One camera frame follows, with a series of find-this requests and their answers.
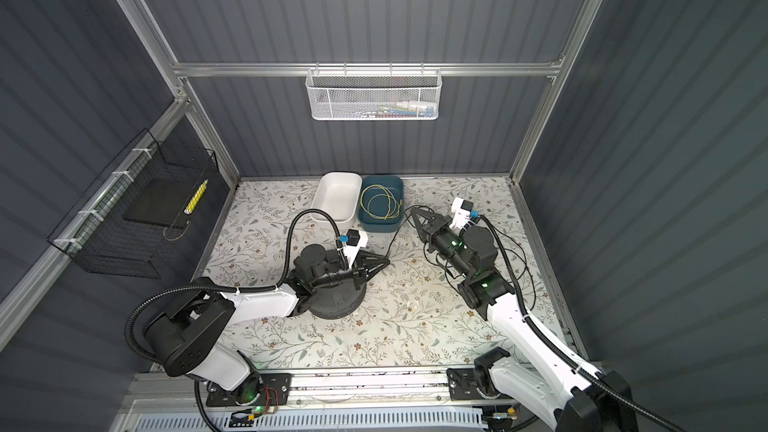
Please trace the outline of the grey foam spool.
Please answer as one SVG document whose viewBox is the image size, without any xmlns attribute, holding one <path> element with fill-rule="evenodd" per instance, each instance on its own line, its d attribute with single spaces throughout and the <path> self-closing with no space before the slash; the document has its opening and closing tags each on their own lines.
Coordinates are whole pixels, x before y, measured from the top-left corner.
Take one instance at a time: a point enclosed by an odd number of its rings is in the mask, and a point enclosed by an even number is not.
<svg viewBox="0 0 768 432">
<path fill-rule="evenodd" d="M 330 264 L 312 267 L 306 273 L 312 292 L 308 310 L 318 318 L 336 320 L 352 314 L 363 302 L 367 285 L 355 282 L 351 270 Z"/>
</svg>

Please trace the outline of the white plastic bin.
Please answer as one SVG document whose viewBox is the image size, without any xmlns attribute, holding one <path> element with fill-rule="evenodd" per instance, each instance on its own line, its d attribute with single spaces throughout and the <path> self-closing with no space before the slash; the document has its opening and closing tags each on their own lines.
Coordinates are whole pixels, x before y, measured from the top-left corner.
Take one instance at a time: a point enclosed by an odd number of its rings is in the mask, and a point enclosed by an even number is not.
<svg viewBox="0 0 768 432">
<path fill-rule="evenodd" d="M 356 173 L 325 174 L 319 182 L 311 208 L 326 212 L 345 233 L 355 223 L 362 182 L 362 177 Z"/>
</svg>

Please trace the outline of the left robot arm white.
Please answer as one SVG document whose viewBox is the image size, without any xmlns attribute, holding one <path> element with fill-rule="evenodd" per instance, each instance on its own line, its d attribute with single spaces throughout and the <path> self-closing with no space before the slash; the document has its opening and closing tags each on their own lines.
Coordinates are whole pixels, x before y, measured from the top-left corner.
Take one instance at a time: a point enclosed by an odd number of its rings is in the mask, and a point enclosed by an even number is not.
<svg viewBox="0 0 768 432">
<path fill-rule="evenodd" d="M 366 232 L 331 226 L 334 245 L 303 248 L 285 257 L 274 285 L 223 286 L 208 277 L 144 300 L 128 316 L 124 338 L 138 356 L 159 364 L 168 376 L 207 382 L 238 404 L 265 397 L 257 368 L 242 352 L 220 342 L 231 325 L 311 312 L 325 320 L 343 318 L 365 297 L 368 282 L 390 260 L 367 250 Z"/>
</svg>

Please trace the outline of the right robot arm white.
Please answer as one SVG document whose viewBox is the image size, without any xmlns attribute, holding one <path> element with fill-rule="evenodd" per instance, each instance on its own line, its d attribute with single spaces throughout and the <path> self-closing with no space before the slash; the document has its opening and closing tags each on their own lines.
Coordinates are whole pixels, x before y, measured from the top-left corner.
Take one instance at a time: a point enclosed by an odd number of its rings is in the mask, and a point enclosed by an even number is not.
<svg viewBox="0 0 768 432">
<path fill-rule="evenodd" d="M 571 350 L 531 313 L 499 230 L 472 204 L 456 198 L 450 215 L 410 212 L 427 249 L 461 277 L 466 305 L 509 338 L 528 359 L 525 368 L 500 349 L 475 361 L 478 391 L 507 395 L 553 431 L 635 431 L 643 417 L 667 431 L 678 425 L 638 404 L 629 384 Z"/>
</svg>

